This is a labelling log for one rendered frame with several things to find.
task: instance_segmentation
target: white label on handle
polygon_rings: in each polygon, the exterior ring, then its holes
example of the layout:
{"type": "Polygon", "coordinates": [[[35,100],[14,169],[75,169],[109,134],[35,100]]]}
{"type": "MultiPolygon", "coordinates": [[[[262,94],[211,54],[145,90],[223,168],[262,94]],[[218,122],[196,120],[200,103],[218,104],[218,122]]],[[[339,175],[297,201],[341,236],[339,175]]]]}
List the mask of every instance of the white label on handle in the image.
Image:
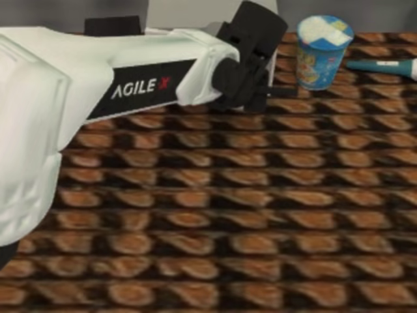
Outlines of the white label on handle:
{"type": "Polygon", "coordinates": [[[377,65],[383,65],[386,67],[397,67],[399,62],[397,61],[378,61],[377,65]]]}

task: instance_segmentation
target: cup lid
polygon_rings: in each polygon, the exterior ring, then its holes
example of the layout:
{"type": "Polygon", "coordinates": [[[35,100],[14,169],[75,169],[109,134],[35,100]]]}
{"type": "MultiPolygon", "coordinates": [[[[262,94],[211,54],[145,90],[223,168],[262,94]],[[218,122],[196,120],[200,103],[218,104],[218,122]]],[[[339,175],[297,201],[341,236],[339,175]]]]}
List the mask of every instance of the cup lid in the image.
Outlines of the cup lid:
{"type": "Polygon", "coordinates": [[[354,38],[347,23],[329,15],[314,15],[302,20],[297,35],[304,44],[326,51],[346,48],[354,38]]]}

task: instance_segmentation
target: teal handle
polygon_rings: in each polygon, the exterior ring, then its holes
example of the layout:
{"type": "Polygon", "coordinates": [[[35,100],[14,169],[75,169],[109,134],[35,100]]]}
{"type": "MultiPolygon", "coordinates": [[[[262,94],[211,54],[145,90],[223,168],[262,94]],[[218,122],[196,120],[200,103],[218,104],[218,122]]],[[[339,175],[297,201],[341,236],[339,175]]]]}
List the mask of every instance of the teal handle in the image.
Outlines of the teal handle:
{"type": "Polygon", "coordinates": [[[396,74],[412,77],[412,62],[406,61],[348,61],[346,67],[352,70],[363,70],[367,72],[396,74]]]}

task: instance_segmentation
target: black label panel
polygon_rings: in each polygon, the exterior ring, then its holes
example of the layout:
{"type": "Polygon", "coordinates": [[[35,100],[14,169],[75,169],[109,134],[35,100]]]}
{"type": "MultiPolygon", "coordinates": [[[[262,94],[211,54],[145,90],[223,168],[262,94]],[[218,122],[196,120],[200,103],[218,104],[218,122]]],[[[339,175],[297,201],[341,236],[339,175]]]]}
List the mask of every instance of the black label panel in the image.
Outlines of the black label panel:
{"type": "Polygon", "coordinates": [[[115,68],[110,88],[87,120],[175,102],[175,91],[195,60],[115,68]]]}

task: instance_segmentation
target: table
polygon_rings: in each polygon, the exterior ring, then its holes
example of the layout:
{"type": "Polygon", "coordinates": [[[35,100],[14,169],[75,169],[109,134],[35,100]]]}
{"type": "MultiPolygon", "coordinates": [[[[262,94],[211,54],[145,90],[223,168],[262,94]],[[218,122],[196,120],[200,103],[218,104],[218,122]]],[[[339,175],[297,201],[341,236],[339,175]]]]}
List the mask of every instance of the table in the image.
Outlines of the table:
{"type": "MultiPolygon", "coordinates": [[[[416,44],[359,34],[347,58],[416,44]]],[[[295,83],[294,55],[288,34],[276,83],[295,83]]],[[[264,115],[172,106],[89,125],[1,273],[0,308],[415,310],[416,112],[416,84],[342,67],[264,115]]]]}

